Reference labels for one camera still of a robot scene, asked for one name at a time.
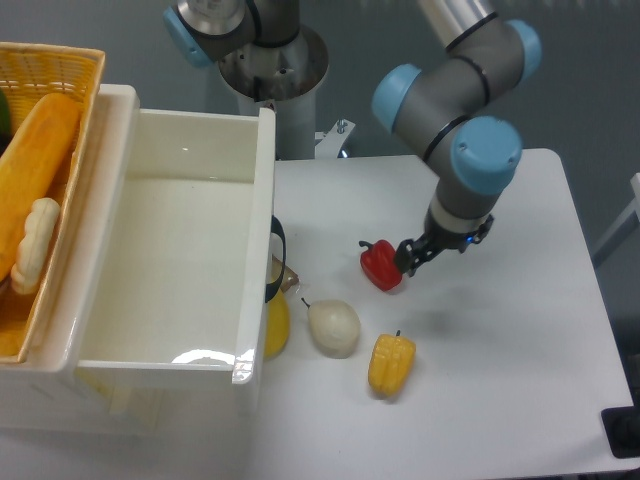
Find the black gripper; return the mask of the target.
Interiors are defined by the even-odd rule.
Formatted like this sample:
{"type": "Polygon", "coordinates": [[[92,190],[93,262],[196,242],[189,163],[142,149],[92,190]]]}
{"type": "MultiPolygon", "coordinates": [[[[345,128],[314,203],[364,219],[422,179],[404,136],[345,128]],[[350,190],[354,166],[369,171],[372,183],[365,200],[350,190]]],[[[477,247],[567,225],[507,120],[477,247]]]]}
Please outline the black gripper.
{"type": "Polygon", "coordinates": [[[394,254],[394,265],[400,273],[413,277],[417,270],[430,262],[445,250],[456,250],[464,253],[472,244],[481,243],[489,234],[494,217],[488,214],[478,226],[463,228],[462,232],[444,227],[438,223],[432,213],[425,220],[424,233],[417,239],[403,240],[394,254]]]}

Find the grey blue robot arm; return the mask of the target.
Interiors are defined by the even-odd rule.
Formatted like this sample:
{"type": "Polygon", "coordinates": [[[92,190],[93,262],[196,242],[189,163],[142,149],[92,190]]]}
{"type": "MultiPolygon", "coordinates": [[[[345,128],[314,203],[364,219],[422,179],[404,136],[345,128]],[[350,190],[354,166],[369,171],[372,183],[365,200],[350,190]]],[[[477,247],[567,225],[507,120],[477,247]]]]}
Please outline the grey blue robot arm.
{"type": "MultiPolygon", "coordinates": [[[[446,62],[430,73],[410,64],[394,68],[371,101],[384,129],[438,178],[423,234],[403,241],[393,257],[406,275],[489,233],[522,141],[511,124],[482,109],[528,79],[542,59],[537,32],[523,21],[501,19],[488,1],[424,1],[420,7],[446,62]]],[[[328,72],[328,51],[302,24],[297,2],[177,1],[163,21],[191,65],[218,67],[242,114],[275,112],[280,159],[313,156],[316,92],[328,72]]]]}

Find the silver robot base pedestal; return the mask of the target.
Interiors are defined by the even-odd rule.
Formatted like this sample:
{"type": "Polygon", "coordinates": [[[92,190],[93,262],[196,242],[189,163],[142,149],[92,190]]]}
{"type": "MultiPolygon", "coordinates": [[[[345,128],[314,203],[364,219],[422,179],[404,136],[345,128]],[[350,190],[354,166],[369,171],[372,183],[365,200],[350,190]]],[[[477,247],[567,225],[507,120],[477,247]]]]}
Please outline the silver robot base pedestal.
{"type": "Polygon", "coordinates": [[[284,46],[248,44],[218,62],[241,115],[256,116],[267,107],[274,110],[280,160],[315,157],[316,94],[328,67],[324,41],[305,25],[284,46]]]}

